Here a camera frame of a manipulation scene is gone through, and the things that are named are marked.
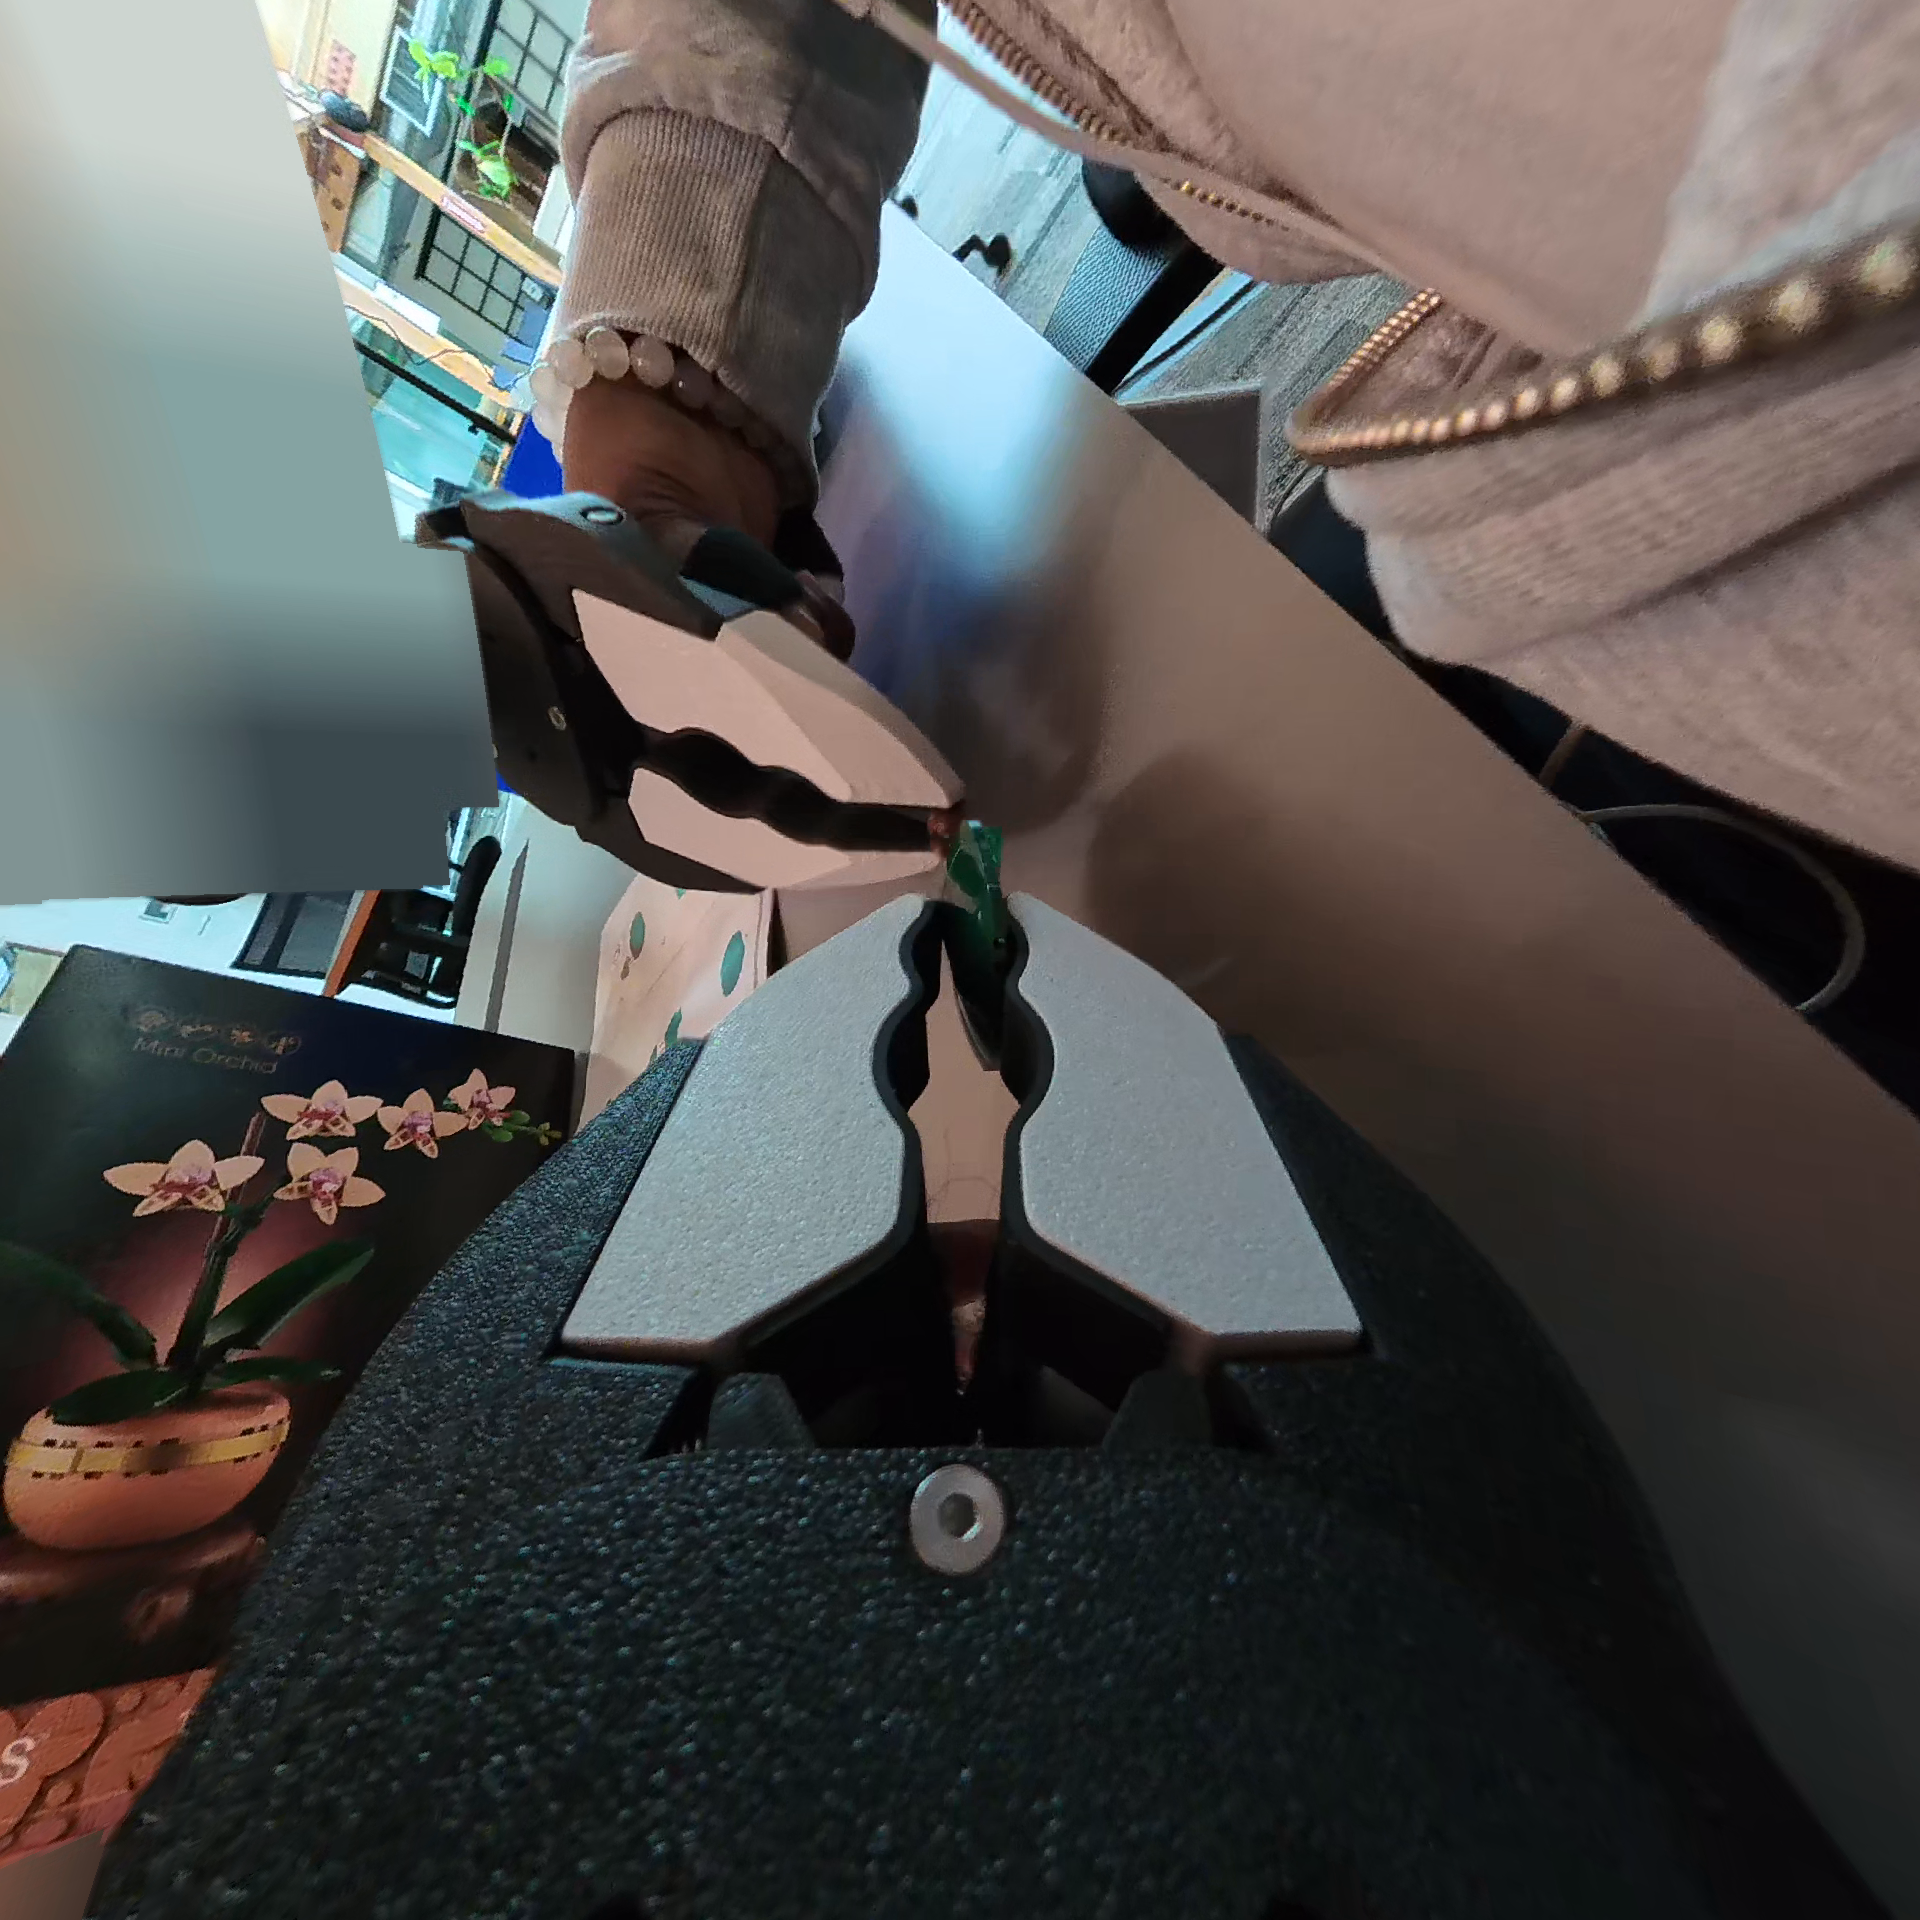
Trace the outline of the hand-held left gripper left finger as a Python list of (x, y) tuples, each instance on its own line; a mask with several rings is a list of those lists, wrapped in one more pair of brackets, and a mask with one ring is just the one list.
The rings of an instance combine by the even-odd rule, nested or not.
[(560, 1331), (569, 1359), (726, 1363), (906, 1248), (921, 1153), (886, 1064), (924, 1038), (940, 906), (901, 896), (708, 1041)]

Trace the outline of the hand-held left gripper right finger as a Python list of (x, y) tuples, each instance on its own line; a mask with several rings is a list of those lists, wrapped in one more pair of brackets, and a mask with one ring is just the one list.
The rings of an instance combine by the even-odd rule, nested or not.
[(1022, 1248), (1142, 1332), (1148, 1363), (1350, 1353), (1361, 1315), (1220, 1026), (1034, 896), (1006, 1038), (1029, 1048), (1001, 1196)]

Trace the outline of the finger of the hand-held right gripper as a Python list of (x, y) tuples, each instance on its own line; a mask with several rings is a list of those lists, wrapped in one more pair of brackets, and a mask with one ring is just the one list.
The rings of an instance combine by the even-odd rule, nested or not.
[(750, 611), (705, 639), (588, 591), (571, 604), (630, 728), (611, 753), (611, 793), (636, 820), (642, 777), (766, 826), (924, 823), (964, 800), (917, 726), (779, 612)]
[(629, 804), (658, 850), (752, 891), (830, 891), (918, 880), (936, 866), (931, 818), (954, 808), (942, 764), (865, 766), (828, 775), (750, 766), (741, 790), (699, 798), (685, 779), (638, 769)]

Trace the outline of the building instruction booklet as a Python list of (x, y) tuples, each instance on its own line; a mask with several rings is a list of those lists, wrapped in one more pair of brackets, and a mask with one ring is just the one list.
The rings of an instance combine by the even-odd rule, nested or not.
[(580, 1121), (752, 996), (776, 927), (776, 895), (698, 895), (636, 875), (600, 945)]

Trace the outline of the green toy leaf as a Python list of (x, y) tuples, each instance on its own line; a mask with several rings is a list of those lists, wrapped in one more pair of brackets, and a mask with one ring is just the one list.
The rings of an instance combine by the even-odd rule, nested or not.
[(979, 820), (956, 826), (945, 865), (942, 929), (966, 1041), (986, 1068), (998, 1071), (1018, 931), (1001, 891), (1001, 832), (996, 827)]

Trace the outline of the person's right forearm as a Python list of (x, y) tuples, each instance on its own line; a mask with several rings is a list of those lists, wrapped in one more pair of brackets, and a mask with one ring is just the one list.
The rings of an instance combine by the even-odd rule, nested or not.
[(573, 206), (552, 348), (657, 343), (731, 398), (787, 507), (868, 303), (880, 211), (918, 140), (929, 63), (830, 3), (592, 3), (563, 166)]

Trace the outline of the grey desk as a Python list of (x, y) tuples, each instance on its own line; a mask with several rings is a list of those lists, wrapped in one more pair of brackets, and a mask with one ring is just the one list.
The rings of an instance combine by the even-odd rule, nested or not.
[(854, 671), (1492, 1259), (1916, 1915), (1916, 1119), (899, 209), (828, 422)]

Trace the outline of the person's right hand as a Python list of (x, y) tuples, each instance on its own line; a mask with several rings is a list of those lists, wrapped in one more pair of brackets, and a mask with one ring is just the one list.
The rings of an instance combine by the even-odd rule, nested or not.
[(636, 379), (595, 379), (566, 402), (560, 467), (566, 491), (624, 511), (680, 569), (715, 530), (748, 537), (800, 580), (784, 617), (834, 659), (852, 659), (843, 569), (809, 503), (787, 497), (769, 460), (712, 417)]

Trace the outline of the black office chair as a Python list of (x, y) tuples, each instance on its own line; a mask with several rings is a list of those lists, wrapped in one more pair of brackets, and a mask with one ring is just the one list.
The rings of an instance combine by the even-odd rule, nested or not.
[(1082, 185), (1094, 232), (1048, 315), (1042, 338), (1102, 393), (1116, 396), (1154, 340), (1211, 286), (1220, 265), (1129, 171), (1082, 160)]
[(450, 1012), (460, 999), (478, 908), (500, 860), (481, 838), (452, 871), (452, 895), (379, 891), (353, 960), (353, 985)]

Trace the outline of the green potted plant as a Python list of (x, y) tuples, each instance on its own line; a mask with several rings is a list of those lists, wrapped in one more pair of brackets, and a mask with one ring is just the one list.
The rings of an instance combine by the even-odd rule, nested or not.
[(452, 148), (467, 156), (472, 190), (506, 206), (518, 176), (513, 166), (513, 128), (518, 114), (518, 68), (506, 56), (468, 63), (450, 48), (406, 34), (405, 63), (432, 105), (446, 105), (458, 124)]

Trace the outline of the black orchid toy set box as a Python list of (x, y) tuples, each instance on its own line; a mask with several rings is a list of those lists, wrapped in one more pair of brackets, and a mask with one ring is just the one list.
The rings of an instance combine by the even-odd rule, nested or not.
[(112, 1831), (564, 1048), (74, 948), (4, 1049), (4, 1862)]

